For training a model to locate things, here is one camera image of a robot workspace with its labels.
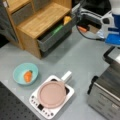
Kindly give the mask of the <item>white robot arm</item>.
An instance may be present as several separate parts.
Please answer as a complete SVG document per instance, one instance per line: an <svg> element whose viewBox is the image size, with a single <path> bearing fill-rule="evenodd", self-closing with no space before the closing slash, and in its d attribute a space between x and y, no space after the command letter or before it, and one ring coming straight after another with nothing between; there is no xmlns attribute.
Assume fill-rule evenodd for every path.
<svg viewBox="0 0 120 120"><path fill-rule="evenodd" d="M100 18L102 40L106 44L120 46L120 0L108 0L111 10Z"/></svg>

